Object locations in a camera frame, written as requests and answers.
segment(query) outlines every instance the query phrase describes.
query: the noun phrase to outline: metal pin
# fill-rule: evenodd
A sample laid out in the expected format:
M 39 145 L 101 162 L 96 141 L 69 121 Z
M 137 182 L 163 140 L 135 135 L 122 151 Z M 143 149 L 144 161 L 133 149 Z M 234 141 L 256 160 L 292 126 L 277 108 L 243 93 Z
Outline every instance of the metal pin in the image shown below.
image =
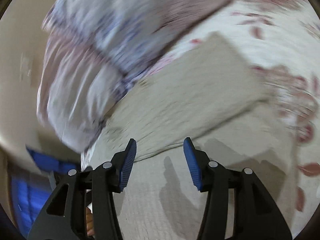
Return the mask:
M 73 175 L 76 175 L 76 174 L 77 174 L 77 170 L 75 170 L 75 169 L 72 169 L 72 170 L 68 171 L 68 175 L 69 176 L 73 176 Z
M 218 167 L 218 163 L 215 162 L 215 161 L 209 161 L 208 165 L 209 165 L 211 168 L 216 168 L 216 167 Z
M 245 168 L 244 173 L 250 175 L 253 173 L 253 171 L 250 168 Z
M 102 167 L 104 167 L 105 169 L 110 169 L 112 167 L 112 163 L 111 162 L 103 163 Z

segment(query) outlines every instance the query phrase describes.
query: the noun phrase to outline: silver rivet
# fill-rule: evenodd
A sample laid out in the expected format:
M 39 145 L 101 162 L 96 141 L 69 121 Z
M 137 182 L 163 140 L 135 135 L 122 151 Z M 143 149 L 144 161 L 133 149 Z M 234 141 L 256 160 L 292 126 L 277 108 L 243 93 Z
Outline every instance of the silver rivet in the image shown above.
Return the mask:
M 69 176 L 73 176 L 73 175 L 76 175 L 76 174 L 77 174 L 77 170 L 75 170 L 75 169 L 72 169 L 72 170 L 68 171 L 68 175 Z
M 253 173 L 253 171 L 250 168 L 245 168 L 244 173 L 250 175 Z
M 209 161 L 208 165 L 209 165 L 211 168 L 216 168 L 216 167 L 218 167 L 218 163 L 215 162 L 215 161 Z
M 102 165 L 102 167 L 104 167 L 105 169 L 109 169 L 112 167 L 112 163 L 111 162 L 106 162 Z

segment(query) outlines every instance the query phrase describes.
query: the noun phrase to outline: beige cloth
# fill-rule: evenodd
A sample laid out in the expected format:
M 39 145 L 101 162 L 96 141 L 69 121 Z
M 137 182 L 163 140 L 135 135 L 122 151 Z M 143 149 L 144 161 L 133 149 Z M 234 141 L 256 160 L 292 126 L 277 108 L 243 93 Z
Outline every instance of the beige cloth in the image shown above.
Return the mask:
M 187 136 L 227 168 L 251 167 L 290 225 L 293 143 L 271 107 L 258 102 L 265 98 L 246 62 L 218 34 L 131 91 L 110 113 L 90 162 L 96 168 L 129 138 L 137 140 L 142 161 L 114 196 L 124 239 L 196 239 L 206 194 L 191 180 L 180 144 Z M 233 208 L 230 201 L 226 236 Z

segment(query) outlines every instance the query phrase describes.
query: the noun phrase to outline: floral bedsheet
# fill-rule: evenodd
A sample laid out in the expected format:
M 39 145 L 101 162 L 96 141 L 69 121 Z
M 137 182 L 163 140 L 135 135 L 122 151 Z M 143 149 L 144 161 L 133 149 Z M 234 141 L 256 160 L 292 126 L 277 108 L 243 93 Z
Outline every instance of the floral bedsheet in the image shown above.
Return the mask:
M 185 35 L 147 73 L 152 75 L 219 31 L 270 88 L 298 157 L 295 237 L 320 202 L 320 20 L 308 0 L 235 0 Z

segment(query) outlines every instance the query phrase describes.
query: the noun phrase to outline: human hand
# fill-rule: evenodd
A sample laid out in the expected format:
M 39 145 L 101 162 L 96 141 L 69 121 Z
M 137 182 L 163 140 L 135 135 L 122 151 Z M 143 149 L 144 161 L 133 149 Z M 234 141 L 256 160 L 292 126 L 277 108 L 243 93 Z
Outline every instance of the human hand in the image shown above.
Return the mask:
M 94 235 L 93 215 L 91 213 L 91 210 L 88 207 L 85 208 L 85 216 L 87 221 L 87 234 L 88 236 L 93 236 Z

